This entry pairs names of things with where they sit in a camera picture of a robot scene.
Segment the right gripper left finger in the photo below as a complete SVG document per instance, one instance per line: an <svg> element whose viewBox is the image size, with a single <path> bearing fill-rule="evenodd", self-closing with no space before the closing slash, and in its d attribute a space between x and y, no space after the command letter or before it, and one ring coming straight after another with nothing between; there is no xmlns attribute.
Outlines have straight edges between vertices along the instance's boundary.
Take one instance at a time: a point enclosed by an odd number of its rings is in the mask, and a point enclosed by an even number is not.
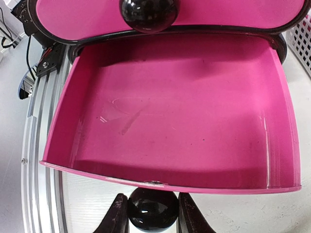
<svg viewBox="0 0 311 233"><path fill-rule="evenodd" d="M122 193L117 194L94 233L128 233L129 219L127 209L127 196Z"/></svg>

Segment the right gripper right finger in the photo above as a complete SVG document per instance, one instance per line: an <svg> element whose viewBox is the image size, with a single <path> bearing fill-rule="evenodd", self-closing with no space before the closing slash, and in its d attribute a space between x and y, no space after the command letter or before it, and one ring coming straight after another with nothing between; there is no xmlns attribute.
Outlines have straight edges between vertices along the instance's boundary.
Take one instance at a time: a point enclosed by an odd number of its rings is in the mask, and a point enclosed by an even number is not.
<svg viewBox="0 0 311 233"><path fill-rule="evenodd" d="M178 233L216 233L189 193L179 193Z"/></svg>

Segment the pink bottom drawer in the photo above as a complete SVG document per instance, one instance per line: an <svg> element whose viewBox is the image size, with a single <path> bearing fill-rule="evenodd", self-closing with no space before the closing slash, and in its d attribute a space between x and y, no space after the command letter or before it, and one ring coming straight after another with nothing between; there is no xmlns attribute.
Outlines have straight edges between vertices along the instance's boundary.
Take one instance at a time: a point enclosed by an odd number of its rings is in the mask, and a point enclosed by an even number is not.
<svg viewBox="0 0 311 233"><path fill-rule="evenodd" d="M301 189L286 43L158 34L86 45L73 63L42 165L172 194Z"/></svg>

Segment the white plastic basket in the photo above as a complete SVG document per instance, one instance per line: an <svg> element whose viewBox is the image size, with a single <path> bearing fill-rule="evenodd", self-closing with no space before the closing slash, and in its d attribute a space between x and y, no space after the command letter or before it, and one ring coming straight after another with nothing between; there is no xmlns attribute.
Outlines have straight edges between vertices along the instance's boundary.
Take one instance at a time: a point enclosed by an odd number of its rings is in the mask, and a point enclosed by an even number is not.
<svg viewBox="0 0 311 233"><path fill-rule="evenodd" d="M311 77L311 11L285 33L289 49Z"/></svg>

